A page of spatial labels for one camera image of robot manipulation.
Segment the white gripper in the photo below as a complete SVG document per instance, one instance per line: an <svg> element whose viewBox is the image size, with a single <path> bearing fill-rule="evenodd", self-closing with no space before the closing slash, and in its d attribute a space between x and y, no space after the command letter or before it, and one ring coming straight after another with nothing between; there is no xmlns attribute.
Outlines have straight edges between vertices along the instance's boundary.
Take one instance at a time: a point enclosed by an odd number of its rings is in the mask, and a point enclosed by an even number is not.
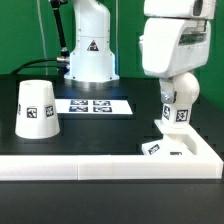
<svg viewBox="0 0 224 224"><path fill-rule="evenodd" d="M174 79L169 78L207 63L211 24L207 21L149 18L141 36L142 67L148 76L161 78L163 104L176 98Z"/></svg>

